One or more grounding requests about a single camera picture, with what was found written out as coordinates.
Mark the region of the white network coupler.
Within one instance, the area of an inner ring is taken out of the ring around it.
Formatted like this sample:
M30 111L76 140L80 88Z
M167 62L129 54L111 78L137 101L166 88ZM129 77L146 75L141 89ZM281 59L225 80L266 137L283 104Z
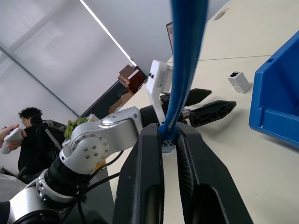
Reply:
M237 93L245 94L251 88L251 85L249 84L245 75L241 71L232 72L228 76L228 80L232 84L233 88Z

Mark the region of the green banana bunch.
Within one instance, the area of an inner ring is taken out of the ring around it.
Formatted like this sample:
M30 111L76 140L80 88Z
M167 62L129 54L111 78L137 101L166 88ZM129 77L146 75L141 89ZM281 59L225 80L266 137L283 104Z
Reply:
M70 139L73 130L74 130L77 126L79 126L80 124L83 124L83 123L85 123L85 122L87 122L87 121L88 121L87 117L79 117L79 118L78 118L77 120L75 120L75 121L71 121L71 120L69 120L69 121L68 121L67 128L66 128L66 130L65 130L65 132L64 132L64 137L65 137L66 139Z

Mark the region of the seated person in black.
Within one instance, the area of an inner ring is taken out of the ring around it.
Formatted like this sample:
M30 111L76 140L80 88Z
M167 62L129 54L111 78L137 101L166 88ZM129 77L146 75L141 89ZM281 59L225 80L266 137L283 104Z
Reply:
M18 179L24 183L30 183L42 171L49 168L52 163L47 163L38 158L36 127L43 123L42 111L35 107L27 107L19 112L19 117L25 126L27 137L21 143L21 151L18 160Z

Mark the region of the blue plastic bin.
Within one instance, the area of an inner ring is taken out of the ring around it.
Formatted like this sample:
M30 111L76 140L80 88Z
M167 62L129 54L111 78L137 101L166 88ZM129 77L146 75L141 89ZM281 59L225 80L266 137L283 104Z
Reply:
M255 72L249 126L299 148L299 31Z

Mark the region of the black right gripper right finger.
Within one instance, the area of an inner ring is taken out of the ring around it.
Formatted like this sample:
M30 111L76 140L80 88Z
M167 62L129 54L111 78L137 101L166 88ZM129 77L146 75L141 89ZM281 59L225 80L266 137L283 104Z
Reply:
M195 128L177 123L179 191L185 224L253 224L227 167Z

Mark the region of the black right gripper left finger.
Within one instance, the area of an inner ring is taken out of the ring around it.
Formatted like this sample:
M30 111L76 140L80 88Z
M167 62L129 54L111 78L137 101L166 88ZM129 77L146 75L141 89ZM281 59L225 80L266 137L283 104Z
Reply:
M142 129L118 179L113 224L163 224L164 170L157 124Z

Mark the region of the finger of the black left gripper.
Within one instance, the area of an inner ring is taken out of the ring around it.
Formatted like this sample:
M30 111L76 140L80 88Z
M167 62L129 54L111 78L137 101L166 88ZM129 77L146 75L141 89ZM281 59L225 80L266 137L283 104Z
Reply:
M226 117L236 107L235 101L216 100L191 110L189 120L191 126L199 127Z
M206 97L208 97L212 93L211 90L207 89L191 89L189 91L189 95L186 100L186 106L192 106L195 104L200 103L202 100L204 100Z

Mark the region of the dark monitor screen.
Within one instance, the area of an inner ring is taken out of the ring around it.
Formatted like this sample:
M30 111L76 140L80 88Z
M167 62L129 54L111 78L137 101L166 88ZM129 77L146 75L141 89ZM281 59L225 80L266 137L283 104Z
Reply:
M173 22L170 22L166 25L168 38L170 41L171 51L173 53Z

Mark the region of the brown cardboard box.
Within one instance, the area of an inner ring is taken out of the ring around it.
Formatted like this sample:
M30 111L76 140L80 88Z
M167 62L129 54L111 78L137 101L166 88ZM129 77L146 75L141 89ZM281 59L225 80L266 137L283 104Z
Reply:
M124 106L132 97L133 95L128 92L121 95L120 99L117 100L112 106L110 106L108 112L109 114L118 111L122 106Z

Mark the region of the red and brown boxes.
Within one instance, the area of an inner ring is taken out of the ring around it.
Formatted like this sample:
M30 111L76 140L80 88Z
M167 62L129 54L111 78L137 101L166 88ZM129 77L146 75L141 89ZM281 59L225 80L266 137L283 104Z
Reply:
M142 72L130 65L126 65L119 72L118 79L132 95L136 94L144 84Z

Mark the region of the bystander bare hand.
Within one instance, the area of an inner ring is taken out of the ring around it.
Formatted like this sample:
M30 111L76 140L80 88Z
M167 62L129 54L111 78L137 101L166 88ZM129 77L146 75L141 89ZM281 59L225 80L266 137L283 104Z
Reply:
M3 141L4 141L4 138L14 129L18 128L19 127L19 124L15 124L15 125L11 125L11 126L8 126L8 127L5 127L5 128L2 128L0 130L0 148L2 148L2 144L3 144ZM22 132L22 135L24 137L24 139L27 137L27 134L26 132L21 129L21 132ZM11 143L12 145L16 145L16 146L20 146L21 143Z

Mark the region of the white handheld controller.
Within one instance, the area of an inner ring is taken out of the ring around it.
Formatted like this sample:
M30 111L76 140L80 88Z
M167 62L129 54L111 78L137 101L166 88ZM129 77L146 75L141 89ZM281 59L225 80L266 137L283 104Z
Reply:
M16 145L12 145L11 143L21 143L24 139L21 129L18 127L12 130L5 138L2 144L1 153L9 154L11 151L14 151L18 148Z

